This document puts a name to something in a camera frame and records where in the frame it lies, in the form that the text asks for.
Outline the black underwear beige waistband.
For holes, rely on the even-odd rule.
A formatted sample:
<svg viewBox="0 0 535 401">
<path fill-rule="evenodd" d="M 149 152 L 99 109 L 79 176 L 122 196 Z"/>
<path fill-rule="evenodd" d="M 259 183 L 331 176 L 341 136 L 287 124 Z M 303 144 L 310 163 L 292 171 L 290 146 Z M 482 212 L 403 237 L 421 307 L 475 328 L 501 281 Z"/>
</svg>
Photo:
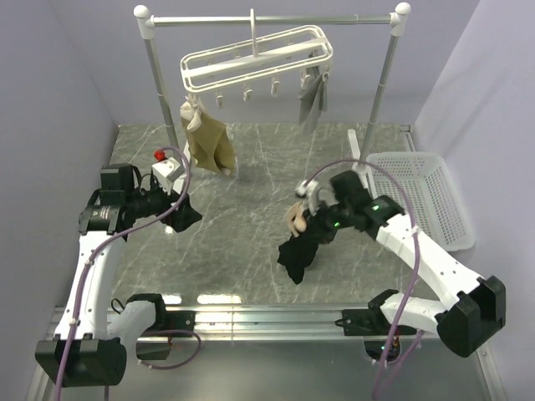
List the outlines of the black underwear beige waistband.
<svg viewBox="0 0 535 401">
<path fill-rule="evenodd" d="M 290 237 L 278 246 L 277 263 L 285 268 L 296 285 L 303 281 L 305 270 L 311 266 L 319 246 L 331 243 L 336 236 L 336 230 L 327 226 L 321 217 L 312 216 L 300 201 L 285 215 Z"/>
</svg>

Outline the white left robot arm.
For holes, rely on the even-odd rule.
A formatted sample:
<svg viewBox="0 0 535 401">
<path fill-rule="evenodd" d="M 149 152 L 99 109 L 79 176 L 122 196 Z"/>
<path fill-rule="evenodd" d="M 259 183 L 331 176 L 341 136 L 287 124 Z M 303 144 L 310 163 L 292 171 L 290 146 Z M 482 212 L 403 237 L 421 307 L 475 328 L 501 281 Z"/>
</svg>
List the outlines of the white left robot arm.
<svg viewBox="0 0 535 401">
<path fill-rule="evenodd" d="M 167 310 L 163 296 L 131 296 L 119 316 L 108 320 L 112 279 L 139 219 L 151 218 L 181 232 L 201 220 L 190 204 L 187 170 L 175 158 L 155 162 L 143 176 L 132 164 L 105 165 L 100 187 L 79 215 L 79 259 L 69 300 L 49 340 L 38 342 L 35 358 L 56 388 L 109 387 L 120 383 L 127 359 L 145 335 L 193 336 L 193 316 L 182 320 Z"/>
</svg>

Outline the white clip hanger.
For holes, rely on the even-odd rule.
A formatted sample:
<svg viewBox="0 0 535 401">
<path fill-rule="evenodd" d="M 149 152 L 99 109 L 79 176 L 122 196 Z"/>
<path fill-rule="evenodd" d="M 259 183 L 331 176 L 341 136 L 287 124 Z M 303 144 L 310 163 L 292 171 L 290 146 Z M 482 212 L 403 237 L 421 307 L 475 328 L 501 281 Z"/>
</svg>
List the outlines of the white clip hanger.
<svg viewBox="0 0 535 401">
<path fill-rule="evenodd" d="M 264 36 L 257 35 L 259 19 L 253 9 L 247 19 L 248 40 L 189 53 L 180 61 L 181 79 L 186 98 L 196 102 L 203 94 L 214 93 L 222 107 L 222 91 L 243 87 L 243 100 L 252 97 L 251 84 L 271 81 L 271 95 L 279 92 L 280 76 L 300 73 L 300 86 L 311 80 L 309 69 L 317 69 L 321 79 L 329 77 L 334 49 L 324 31 L 316 25 L 304 25 Z"/>
</svg>

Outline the khaki underwear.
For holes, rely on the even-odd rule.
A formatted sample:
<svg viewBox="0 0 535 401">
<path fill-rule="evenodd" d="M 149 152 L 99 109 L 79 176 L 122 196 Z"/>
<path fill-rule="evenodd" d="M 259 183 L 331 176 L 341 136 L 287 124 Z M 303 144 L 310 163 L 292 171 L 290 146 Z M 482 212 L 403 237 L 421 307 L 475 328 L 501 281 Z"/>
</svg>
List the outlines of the khaki underwear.
<svg viewBox="0 0 535 401">
<path fill-rule="evenodd" d="M 212 118 L 201 100 L 186 96 L 180 107 L 181 125 L 196 167 L 223 175 L 236 169 L 237 157 L 227 136 L 227 126 Z"/>
</svg>

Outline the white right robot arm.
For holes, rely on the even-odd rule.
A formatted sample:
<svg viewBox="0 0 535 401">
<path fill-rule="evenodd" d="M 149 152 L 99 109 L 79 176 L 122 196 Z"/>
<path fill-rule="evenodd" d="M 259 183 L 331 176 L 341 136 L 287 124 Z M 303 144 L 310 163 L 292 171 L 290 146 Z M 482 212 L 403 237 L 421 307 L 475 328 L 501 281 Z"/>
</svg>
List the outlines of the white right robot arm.
<svg viewBox="0 0 535 401">
<path fill-rule="evenodd" d="M 330 186 L 336 199 L 331 206 L 319 199 L 320 186 L 314 178 L 296 189 L 305 199 L 307 232 L 320 237 L 349 227 L 364 232 L 411 267 L 437 297 L 435 301 L 413 297 L 410 288 L 385 290 L 369 301 L 362 317 L 345 311 L 338 326 L 364 336 L 433 333 L 462 358 L 505 327 L 507 292 L 501 280 L 462 265 L 416 225 L 409 207 L 387 195 L 372 198 L 354 171 L 332 177 Z"/>
</svg>

